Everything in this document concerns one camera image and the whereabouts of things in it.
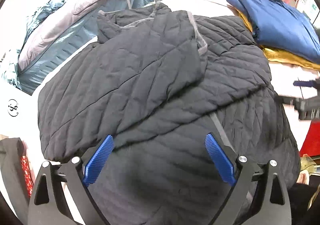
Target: white surface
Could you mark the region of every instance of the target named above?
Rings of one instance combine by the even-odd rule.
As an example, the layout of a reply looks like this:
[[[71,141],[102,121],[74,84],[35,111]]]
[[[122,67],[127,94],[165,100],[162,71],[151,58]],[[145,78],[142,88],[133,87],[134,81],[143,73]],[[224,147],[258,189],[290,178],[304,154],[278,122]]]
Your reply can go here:
[[[216,17],[234,15],[226,0],[163,0],[172,11],[187,10],[193,15]]]
[[[18,103],[18,115],[12,117],[8,113],[9,100]],[[7,137],[19,137],[28,128],[29,101],[31,96],[0,79],[0,134]]]

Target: folded clothing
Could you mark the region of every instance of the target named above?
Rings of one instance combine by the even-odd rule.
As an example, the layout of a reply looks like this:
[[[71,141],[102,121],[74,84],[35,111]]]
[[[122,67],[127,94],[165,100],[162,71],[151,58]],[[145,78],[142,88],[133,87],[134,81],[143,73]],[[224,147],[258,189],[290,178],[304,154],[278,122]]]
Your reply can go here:
[[[7,83],[21,89],[18,78],[18,59],[25,43],[34,30],[52,13],[62,7],[67,0],[49,0],[47,3],[38,7],[31,16],[27,16],[26,23],[17,27],[18,34],[15,33],[16,42],[14,47],[7,52],[6,57],[1,63],[0,78]]]
[[[309,21],[282,0],[227,0],[252,24],[259,45],[275,47],[320,64],[319,38]]]
[[[239,17],[242,18],[246,27],[252,32],[253,31],[252,25],[249,22],[248,18],[240,10],[237,10],[237,11],[239,13]],[[263,50],[264,55],[267,57],[269,61],[290,63],[290,64],[299,65],[307,69],[320,70],[319,64],[308,61],[305,58],[302,58],[291,52],[288,52],[282,49],[273,48],[273,47],[262,46],[261,48]]]

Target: black puffer jacket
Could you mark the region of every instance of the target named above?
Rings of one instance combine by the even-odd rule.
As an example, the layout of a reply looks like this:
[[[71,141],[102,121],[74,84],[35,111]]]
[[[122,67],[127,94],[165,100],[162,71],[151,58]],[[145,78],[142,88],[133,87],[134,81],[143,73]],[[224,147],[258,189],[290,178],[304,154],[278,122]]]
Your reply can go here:
[[[160,4],[100,14],[98,26],[99,43],[40,92],[38,121],[50,160],[113,135],[115,149],[89,187],[111,224],[209,223],[230,190],[204,146],[214,110],[238,153],[275,159],[288,187],[296,181],[295,139],[268,61],[240,18],[193,18]]]

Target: mustard yellow fabric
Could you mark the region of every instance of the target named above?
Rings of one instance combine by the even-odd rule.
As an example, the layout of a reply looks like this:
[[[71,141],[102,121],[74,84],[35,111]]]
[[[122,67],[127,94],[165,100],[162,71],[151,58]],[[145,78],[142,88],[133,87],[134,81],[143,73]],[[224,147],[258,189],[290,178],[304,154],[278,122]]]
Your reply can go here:
[[[246,27],[252,32],[252,25],[249,22],[249,20],[246,18],[246,16],[243,13],[241,13],[239,10],[237,11],[239,13],[239,16],[244,21],[244,24],[246,25]],[[320,70],[319,64],[308,61],[305,58],[302,58],[298,55],[295,55],[291,52],[288,52],[282,49],[262,46],[262,51],[269,61],[290,63],[290,64],[299,65],[301,67],[308,68],[308,69]]]

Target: red fabric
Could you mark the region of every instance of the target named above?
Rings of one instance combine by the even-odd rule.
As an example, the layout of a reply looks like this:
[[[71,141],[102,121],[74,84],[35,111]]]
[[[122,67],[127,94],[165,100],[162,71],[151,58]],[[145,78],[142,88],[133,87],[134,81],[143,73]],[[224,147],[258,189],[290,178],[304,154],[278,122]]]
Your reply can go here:
[[[33,189],[33,181],[31,178],[31,172],[29,168],[29,160],[26,156],[21,157],[21,166],[24,174],[24,180],[26,182],[26,187],[28,191],[29,197],[31,197],[32,189]]]
[[[307,137],[300,150],[300,156],[302,157],[304,154],[320,155],[320,122],[311,122]]]

